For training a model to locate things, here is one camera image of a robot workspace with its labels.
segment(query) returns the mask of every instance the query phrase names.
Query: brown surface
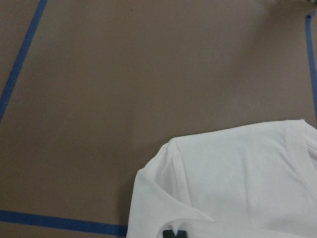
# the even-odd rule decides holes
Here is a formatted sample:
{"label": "brown surface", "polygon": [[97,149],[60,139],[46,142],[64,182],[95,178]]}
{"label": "brown surface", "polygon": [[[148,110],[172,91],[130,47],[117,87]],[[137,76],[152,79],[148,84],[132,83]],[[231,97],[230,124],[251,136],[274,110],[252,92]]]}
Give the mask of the brown surface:
{"label": "brown surface", "polygon": [[0,210],[126,225],[136,171],[170,138],[271,120],[315,126],[313,10],[49,1],[0,127]]}
{"label": "brown surface", "polygon": [[0,222],[0,234],[10,238],[121,238],[102,234],[26,226]]}
{"label": "brown surface", "polygon": [[0,0],[0,94],[20,50],[38,0]]}

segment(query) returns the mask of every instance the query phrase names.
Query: t-shirt sleeve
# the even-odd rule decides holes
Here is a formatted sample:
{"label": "t-shirt sleeve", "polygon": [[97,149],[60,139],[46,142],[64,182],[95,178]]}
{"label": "t-shirt sleeve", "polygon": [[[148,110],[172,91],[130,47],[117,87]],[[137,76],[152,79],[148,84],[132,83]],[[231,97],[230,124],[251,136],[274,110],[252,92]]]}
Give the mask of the t-shirt sleeve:
{"label": "t-shirt sleeve", "polygon": [[136,175],[127,238],[162,238],[164,230],[183,230],[188,238],[301,238],[215,221],[192,207],[181,156],[172,143]]}

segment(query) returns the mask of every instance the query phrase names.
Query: white t-shirt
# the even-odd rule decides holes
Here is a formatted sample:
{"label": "white t-shirt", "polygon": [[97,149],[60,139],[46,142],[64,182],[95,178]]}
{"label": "white t-shirt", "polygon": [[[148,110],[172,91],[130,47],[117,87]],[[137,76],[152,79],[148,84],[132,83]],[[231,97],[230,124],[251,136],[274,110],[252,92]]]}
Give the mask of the white t-shirt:
{"label": "white t-shirt", "polygon": [[182,136],[138,171],[127,238],[317,238],[317,130],[304,120]]}

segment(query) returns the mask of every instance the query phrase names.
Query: shirt neckline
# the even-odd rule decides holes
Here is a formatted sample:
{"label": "shirt neckline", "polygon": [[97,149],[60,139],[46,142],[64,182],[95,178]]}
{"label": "shirt neckline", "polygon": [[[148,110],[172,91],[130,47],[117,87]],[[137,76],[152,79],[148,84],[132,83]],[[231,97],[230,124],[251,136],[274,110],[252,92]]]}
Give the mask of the shirt neckline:
{"label": "shirt neckline", "polygon": [[289,150],[306,187],[317,198],[317,171],[308,153],[308,146],[317,149],[317,130],[305,120],[288,120]]}

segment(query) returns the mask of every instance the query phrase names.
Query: blue tape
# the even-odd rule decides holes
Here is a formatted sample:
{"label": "blue tape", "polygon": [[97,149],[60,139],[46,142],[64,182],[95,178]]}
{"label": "blue tape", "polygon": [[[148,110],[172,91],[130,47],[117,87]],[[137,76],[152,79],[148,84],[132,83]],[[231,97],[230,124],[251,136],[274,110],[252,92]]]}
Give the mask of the blue tape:
{"label": "blue tape", "polygon": [[89,232],[119,237],[125,237],[128,230],[126,226],[120,225],[40,216],[2,210],[0,210],[0,222],[11,222],[38,227],[57,228],[63,230]]}
{"label": "blue tape", "polygon": [[316,75],[316,65],[315,65],[315,56],[314,56],[314,47],[313,47],[313,38],[312,38],[312,18],[316,12],[308,14],[305,20],[305,32],[306,32],[306,44],[307,44],[307,53],[309,61],[309,69],[311,73],[312,89],[313,89],[313,98],[315,106],[315,118],[317,121],[317,75]]}
{"label": "blue tape", "polygon": [[47,0],[40,0],[39,5],[34,13],[30,26],[28,28],[28,31],[26,32],[26,35],[24,37],[19,54],[17,55],[15,59],[14,66],[10,73],[9,79],[7,80],[5,84],[4,90],[0,97],[0,121],[2,120],[6,107],[9,104],[10,97],[13,92],[15,83],[20,74],[26,55],[28,54],[33,36],[35,34],[36,28],[39,25],[46,3],[47,3]]}

